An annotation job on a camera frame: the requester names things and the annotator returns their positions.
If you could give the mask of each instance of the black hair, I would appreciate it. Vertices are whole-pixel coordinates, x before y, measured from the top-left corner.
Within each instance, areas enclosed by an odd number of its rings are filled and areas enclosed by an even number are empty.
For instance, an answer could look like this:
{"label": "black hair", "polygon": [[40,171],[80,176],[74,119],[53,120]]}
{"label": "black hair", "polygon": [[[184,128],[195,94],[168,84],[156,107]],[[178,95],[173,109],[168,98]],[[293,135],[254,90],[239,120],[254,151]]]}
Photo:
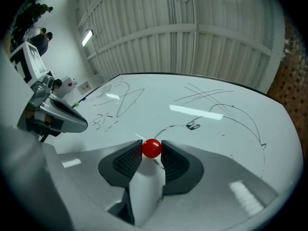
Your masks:
{"label": "black hair", "polygon": [[56,80],[54,81],[54,85],[55,85],[55,86],[61,87],[61,86],[62,86],[62,81],[61,81],[60,79],[56,79]]}
{"label": "black hair", "polygon": [[52,40],[52,33],[51,32],[48,32],[45,35],[49,38],[49,41]]}

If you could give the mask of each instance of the red object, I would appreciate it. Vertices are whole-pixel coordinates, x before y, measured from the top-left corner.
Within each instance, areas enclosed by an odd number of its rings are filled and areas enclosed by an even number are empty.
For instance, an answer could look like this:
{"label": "red object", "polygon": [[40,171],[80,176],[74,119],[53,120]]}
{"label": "red object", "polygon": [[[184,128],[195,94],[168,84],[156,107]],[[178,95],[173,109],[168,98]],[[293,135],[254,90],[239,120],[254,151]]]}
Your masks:
{"label": "red object", "polygon": [[155,158],[162,152],[162,145],[158,140],[149,139],[145,141],[142,145],[142,153],[149,157]]}

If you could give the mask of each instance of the whiteboard surface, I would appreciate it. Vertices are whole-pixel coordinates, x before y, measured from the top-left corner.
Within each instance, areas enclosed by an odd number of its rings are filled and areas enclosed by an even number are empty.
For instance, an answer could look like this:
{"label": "whiteboard surface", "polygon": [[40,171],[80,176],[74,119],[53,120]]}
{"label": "whiteboard surface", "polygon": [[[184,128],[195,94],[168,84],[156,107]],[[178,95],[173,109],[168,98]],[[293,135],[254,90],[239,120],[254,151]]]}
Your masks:
{"label": "whiteboard surface", "polygon": [[83,133],[49,136],[57,153],[89,151],[156,138],[228,156],[278,193],[296,184],[303,155],[295,127],[278,102],[214,79],[120,75],[75,108]]}

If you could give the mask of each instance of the white corrugated ceiling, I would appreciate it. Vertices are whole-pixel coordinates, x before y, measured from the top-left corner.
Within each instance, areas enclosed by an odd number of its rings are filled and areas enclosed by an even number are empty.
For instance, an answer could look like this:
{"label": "white corrugated ceiling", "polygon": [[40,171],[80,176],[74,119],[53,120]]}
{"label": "white corrugated ceiling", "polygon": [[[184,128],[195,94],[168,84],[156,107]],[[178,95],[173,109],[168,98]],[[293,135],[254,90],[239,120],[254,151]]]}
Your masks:
{"label": "white corrugated ceiling", "polygon": [[273,51],[273,0],[76,0],[90,65],[105,79],[173,72],[257,88]]}

